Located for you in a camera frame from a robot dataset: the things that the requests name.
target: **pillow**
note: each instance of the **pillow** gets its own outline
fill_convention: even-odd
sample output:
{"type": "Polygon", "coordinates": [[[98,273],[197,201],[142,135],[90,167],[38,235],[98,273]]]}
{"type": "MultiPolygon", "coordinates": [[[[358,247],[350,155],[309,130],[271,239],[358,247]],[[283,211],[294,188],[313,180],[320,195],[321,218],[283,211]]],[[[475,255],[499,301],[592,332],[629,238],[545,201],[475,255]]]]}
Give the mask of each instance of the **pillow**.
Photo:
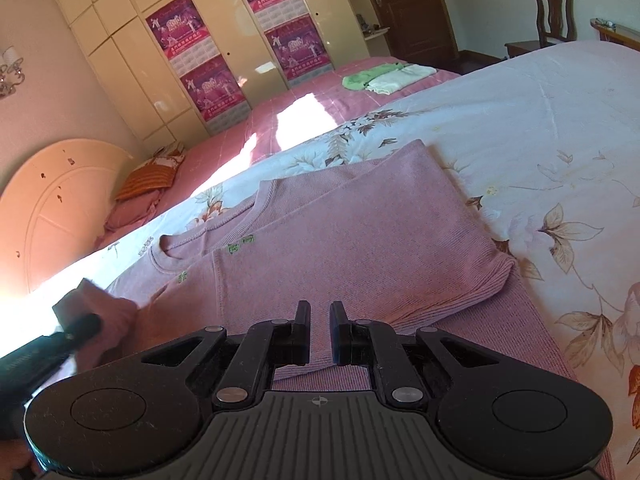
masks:
{"type": "Polygon", "coordinates": [[[163,189],[155,189],[128,200],[118,201],[104,221],[105,231],[117,231],[125,225],[152,216],[163,194],[163,189]]]}
{"type": "Polygon", "coordinates": [[[126,200],[154,189],[171,187],[184,155],[155,156],[131,172],[116,195],[126,200]]]}
{"type": "Polygon", "coordinates": [[[165,146],[164,148],[159,148],[158,150],[156,150],[156,152],[152,155],[152,158],[156,156],[177,156],[177,155],[181,155],[183,152],[184,152],[184,144],[181,143],[179,140],[175,140],[168,146],[165,146]]]}

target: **hand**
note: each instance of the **hand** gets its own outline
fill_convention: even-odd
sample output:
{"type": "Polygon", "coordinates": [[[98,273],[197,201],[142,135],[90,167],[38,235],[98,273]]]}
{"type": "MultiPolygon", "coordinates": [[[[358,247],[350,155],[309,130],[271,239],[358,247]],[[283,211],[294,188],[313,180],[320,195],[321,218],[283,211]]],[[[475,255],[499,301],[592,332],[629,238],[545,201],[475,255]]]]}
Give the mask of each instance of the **hand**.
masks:
{"type": "Polygon", "coordinates": [[[40,472],[31,450],[23,441],[0,441],[0,480],[12,480],[14,471],[28,465],[35,474],[40,472]]]}

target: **bed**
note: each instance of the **bed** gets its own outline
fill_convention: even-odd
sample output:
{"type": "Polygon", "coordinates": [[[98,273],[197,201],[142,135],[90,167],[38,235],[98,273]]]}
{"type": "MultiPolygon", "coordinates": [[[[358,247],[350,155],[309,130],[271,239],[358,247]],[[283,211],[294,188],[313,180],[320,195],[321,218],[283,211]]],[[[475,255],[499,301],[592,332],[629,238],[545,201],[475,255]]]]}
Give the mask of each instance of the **bed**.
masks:
{"type": "Polygon", "coordinates": [[[40,150],[0,198],[0,287],[24,296],[92,251],[112,190],[135,164],[125,150],[69,139],[40,150]]]}
{"type": "Polygon", "coordinates": [[[254,193],[261,180],[382,157],[421,139],[497,247],[518,260],[530,296],[577,377],[612,411],[616,477],[635,479],[639,81],[640,53],[587,41],[546,48],[415,93],[215,186],[204,184],[44,283],[23,303],[23,315],[50,316],[49,307],[82,277],[107,287],[153,240],[220,214],[254,193]]]}
{"type": "Polygon", "coordinates": [[[115,229],[106,226],[106,234],[98,239],[96,248],[108,246],[168,211],[205,182],[222,182],[274,153],[324,134],[382,105],[459,77],[453,72],[439,70],[392,95],[350,91],[342,86],[342,78],[347,75],[398,61],[395,57],[363,59],[261,103],[247,120],[189,150],[178,168],[173,186],[162,193],[159,203],[148,212],[127,211],[127,216],[136,220],[115,229]]]}

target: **green towel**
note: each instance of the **green towel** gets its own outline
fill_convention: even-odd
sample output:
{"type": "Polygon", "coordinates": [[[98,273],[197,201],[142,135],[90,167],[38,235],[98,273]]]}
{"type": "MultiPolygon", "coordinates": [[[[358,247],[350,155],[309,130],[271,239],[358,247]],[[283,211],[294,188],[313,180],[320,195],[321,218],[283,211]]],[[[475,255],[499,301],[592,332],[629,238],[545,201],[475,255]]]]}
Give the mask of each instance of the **green towel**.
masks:
{"type": "Polygon", "coordinates": [[[368,70],[363,70],[357,74],[348,75],[343,78],[342,86],[347,90],[364,90],[369,84],[369,81],[377,78],[379,75],[386,74],[387,72],[393,72],[393,70],[400,70],[404,65],[402,63],[385,63],[368,70]]]}

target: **white headboard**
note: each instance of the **white headboard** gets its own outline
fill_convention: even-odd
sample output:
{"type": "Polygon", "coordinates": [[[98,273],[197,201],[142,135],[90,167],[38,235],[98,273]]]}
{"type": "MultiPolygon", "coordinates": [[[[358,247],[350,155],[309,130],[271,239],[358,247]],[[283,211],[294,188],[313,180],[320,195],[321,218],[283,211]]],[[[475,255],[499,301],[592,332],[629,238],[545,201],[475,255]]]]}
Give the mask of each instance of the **white headboard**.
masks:
{"type": "Polygon", "coordinates": [[[91,253],[135,163],[91,139],[56,142],[25,162],[0,197],[0,298],[27,295],[91,253]]]}

